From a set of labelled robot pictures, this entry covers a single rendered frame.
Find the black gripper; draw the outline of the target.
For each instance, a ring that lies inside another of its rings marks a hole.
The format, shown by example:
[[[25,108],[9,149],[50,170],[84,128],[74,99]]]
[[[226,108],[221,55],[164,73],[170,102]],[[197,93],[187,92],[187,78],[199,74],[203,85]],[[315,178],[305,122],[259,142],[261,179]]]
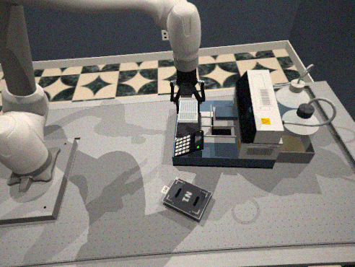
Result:
[[[170,101],[176,105],[177,108],[177,114],[179,113],[179,98],[180,98],[180,88],[177,91],[176,96],[174,97],[174,88],[175,85],[178,84],[180,86],[180,84],[182,84],[183,82],[188,83],[190,82],[191,84],[193,84],[193,87],[196,87],[197,83],[198,85],[201,87],[201,96],[199,95],[198,91],[196,90],[196,94],[195,97],[198,101],[198,114],[200,114],[200,105],[202,104],[202,102],[205,102],[205,92],[204,92],[204,79],[202,80],[198,80],[196,77],[196,69],[193,71],[189,71],[189,72],[182,72],[182,71],[178,71],[177,70],[177,79],[170,80],[170,86],[171,86],[171,95],[170,95]]]

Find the white plastic bottle with liquid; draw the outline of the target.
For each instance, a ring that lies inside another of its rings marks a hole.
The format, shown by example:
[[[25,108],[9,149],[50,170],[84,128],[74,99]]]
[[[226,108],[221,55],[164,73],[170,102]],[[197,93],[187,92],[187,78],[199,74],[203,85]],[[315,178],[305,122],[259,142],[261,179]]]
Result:
[[[303,91],[305,83],[298,79],[291,81],[289,87],[281,88],[276,93],[276,101],[279,108],[279,113],[282,119],[284,113],[290,110],[297,110],[301,103],[308,103],[310,101],[309,95]]]

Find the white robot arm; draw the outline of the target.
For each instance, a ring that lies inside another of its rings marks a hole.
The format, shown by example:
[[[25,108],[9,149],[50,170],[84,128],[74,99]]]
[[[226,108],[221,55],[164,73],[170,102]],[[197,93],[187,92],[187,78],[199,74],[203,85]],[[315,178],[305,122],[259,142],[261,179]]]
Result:
[[[44,145],[49,101],[35,83],[22,5],[83,14],[146,14],[168,32],[175,68],[182,72],[198,67],[201,21],[196,6],[186,0],[0,0],[0,63],[6,82],[1,91],[0,162],[12,171],[6,183],[22,181],[19,189],[24,192],[34,182],[52,180],[61,149],[48,151]]]

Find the white curved hose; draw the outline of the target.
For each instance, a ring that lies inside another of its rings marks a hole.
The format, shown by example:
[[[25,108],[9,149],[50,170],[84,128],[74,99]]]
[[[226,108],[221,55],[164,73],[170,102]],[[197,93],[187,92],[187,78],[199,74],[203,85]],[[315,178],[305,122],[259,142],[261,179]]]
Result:
[[[313,68],[313,64],[309,65],[303,72],[302,74],[300,75],[300,77],[298,78],[298,82],[297,84],[299,84],[301,78],[303,78],[304,76],[306,76]],[[308,70],[309,69],[309,70]],[[308,70],[308,71],[307,71]],[[307,72],[306,72],[307,71]],[[306,73],[305,73],[306,72]],[[304,74],[305,73],[305,74]],[[303,76],[304,75],[304,76]],[[291,83],[291,82],[290,82]],[[287,83],[287,84],[275,84],[275,87],[282,87],[282,86],[286,86],[286,85],[290,85],[290,83]]]

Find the grey curved hose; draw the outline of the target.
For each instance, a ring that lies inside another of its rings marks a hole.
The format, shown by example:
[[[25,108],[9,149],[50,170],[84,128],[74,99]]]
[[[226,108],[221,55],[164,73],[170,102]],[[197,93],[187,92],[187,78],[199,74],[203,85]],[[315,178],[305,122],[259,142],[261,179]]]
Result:
[[[333,108],[333,115],[332,117],[324,122],[324,123],[318,123],[318,124],[306,124],[306,123],[296,123],[296,122],[290,122],[290,121],[284,121],[284,124],[294,124],[294,125],[298,125],[298,126],[324,126],[328,123],[330,123],[331,121],[333,121],[333,119],[336,117],[336,113],[337,113],[337,110],[336,110],[336,106],[333,104],[332,101],[326,99],[326,98],[322,98],[322,97],[317,97],[317,98],[314,98],[312,100],[310,100],[308,103],[307,103],[307,106],[306,106],[306,109],[308,109],[308,107],[310,106],[310,104],[314,101],[317,101],[317,100],[322,100],[322,101],[325,101],[327,103],[329,103],[331,105],[331,107]]]

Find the clear bottle with black cap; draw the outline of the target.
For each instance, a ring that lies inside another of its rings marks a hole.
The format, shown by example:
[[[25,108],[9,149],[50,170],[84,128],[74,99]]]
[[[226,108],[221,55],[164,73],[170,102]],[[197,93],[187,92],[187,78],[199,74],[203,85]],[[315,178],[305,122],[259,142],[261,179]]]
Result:
[[[318,119],[313,115],[315,108],[310,105],[306,109],[307,103],[299,105],[297,110],[290,110],[284,113],[282,121],[296,123],[318,124]],[[312,139],[314,138],[319,126],[298,126],[293,124],[284,124],[282,135],[283,145],[280,152],[306,152]]]

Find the white label with black text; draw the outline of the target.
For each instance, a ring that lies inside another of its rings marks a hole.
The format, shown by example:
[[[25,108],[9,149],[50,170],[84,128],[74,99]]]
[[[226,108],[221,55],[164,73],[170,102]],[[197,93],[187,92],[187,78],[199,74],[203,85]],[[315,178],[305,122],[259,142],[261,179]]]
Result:
[[[162,189],[162,191],[161,192],[163,192],[163,193],[167,193],[167,191],[169,190],[169,188],[167,187],[167,186],[164,186],[164,188]]]

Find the dark grey rectangular frame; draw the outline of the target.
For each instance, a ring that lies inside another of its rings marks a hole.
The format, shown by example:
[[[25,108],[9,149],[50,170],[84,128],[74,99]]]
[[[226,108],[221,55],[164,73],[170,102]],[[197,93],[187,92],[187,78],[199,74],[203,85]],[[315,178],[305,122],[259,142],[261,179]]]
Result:
[[[211,194],[207,190],[176,177],[162,202],[164,202],[163,205],[200,222],[211,200]]]

